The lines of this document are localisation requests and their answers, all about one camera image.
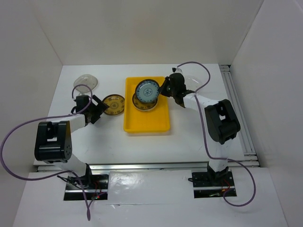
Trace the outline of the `teal green plate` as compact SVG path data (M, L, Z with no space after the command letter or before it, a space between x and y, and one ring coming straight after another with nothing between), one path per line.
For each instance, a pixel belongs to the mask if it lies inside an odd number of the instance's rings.
M145 79L137 85L135 95L140 102L151 103L156 101L158 98L159 88L160 86L157 81L153 79Z

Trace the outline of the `yellow brown patterned plate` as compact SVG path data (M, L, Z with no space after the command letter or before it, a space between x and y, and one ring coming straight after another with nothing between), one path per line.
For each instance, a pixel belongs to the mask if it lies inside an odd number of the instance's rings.
M125 109L125 98L118 94L108 95L102 102L109 106L109 108L104 111L107 115L119 115Z
M153 110L156 107L158 100L156 99L150 103L143 103L138 99L136 94L133 94L132 103L137 110L146 112Z

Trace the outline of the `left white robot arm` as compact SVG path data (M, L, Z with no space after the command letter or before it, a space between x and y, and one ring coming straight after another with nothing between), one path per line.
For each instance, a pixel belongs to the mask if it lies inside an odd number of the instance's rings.
M38 124L34 155L38 161L71 171L69 181L87 189L93 184L91 168L72 153L71 134L96 123L109 105L95 95L92 98L88 95L77 96L75 103L67 117Z

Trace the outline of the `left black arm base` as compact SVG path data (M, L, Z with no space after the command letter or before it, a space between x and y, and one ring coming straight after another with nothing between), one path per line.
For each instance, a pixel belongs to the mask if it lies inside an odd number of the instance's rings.
M64 191L64 201L83 201L83 191L79 181L73 177L57 176L66 183ZM84 192L87 200L107 200L109 174L98 174L91 176L91 182L83 182Z

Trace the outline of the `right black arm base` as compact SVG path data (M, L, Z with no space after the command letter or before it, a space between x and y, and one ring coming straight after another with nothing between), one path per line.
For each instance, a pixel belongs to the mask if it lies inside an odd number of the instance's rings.
M187 179L193 185L194 198L219 198L236 197L235 183L232 172L216 181L211 181L207 172L192 172L192 176Z

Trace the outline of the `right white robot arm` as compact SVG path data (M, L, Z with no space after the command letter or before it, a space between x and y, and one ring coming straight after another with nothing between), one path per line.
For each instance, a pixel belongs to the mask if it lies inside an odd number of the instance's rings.
M210 158L206 179L209 184L218 185L227 175L231 145L241 129L231 102L212 100L188 90L182 73L166 77L158 91L174 98L179 106L199 112L205 151Z

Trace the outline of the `yellow plastic bin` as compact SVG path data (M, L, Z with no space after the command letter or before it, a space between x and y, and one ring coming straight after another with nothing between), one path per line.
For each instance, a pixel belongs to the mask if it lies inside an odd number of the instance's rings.
M169 105L165 96L159 96L156 106L141 111L133 104L136 86L145 79L153 79L161 85L164 77L128 77L125 79L124 131L128 133L161 133L170 130Z

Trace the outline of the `clear glass plate right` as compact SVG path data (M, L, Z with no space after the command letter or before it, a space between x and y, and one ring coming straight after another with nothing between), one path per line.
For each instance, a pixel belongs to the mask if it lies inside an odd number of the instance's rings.
M194 76L186 75L184 76L184 78L185 78L185 85L188 90L196 91L198 88L200 88L203 85L202 81Z

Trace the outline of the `clear glass plate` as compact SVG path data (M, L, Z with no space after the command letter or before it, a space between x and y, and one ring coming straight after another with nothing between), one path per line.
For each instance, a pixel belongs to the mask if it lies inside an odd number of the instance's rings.
M194 76L186 75L184 76L184 78L185 78L185 85L188 90L196 91L198 88L200 88L203 85L202 81Z
M73 83L77 91L81 93L88 93L98 85L98 79L90 74L79 76Z

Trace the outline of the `clear glass plate left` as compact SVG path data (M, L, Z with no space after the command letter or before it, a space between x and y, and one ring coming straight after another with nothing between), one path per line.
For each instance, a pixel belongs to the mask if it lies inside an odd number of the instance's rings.
M98 85L98 79L90 74L79 76L73 83L77 91L81 93L88 93Z

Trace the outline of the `front aluminium rail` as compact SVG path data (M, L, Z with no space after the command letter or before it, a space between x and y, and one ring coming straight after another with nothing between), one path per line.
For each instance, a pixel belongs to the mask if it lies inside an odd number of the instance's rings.
M111 164L90 165L93 172L106 171L151 171L206 168L206 162L154 163L154 164Z

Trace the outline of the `aluminium rail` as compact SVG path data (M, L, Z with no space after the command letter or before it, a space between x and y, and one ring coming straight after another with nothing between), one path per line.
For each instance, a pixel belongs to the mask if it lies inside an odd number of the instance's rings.
M206 168L206 162L154 163L154 164L111 164L90 165L93 172L106 171L151 171Z
M241 125L241 130L238 133L241 147L243 148L243 154L244 154L244 162L245 166L249 167L260 167L260 163L258 161L258 156L255 152L255 148L250 136L250 132L247 126L247 123L245 121L245 117L243 114L243 110L240 104L240 100L236 91L236 87L234 84L234 81L232 79L232 74L230 70L229 65L219 65L220 72L223 78L224 86L227 92L227 96L229 100L231 101L235 113L238 117L238 120Z

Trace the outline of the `right side aluminium rail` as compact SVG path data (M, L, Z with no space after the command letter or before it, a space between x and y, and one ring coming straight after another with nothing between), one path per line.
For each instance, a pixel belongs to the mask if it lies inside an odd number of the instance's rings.
M236 87L234 84L234 81L232 79L232 74L230 70L229 65L219 65L220 72L223 78L224 86L227 92L227 96L229 100L231 101L235 113L238 117L238 120L241 125L241 130L238 133L241 147L243 148L243 154L244 154L244 162L245 166L249 167L260 167L260 163L258 161L258 156L255 152L255 148L250 136L250 132L247 126L247 123L245 121L245 117L243 114L243 110L240 104L240 100L236 91Z

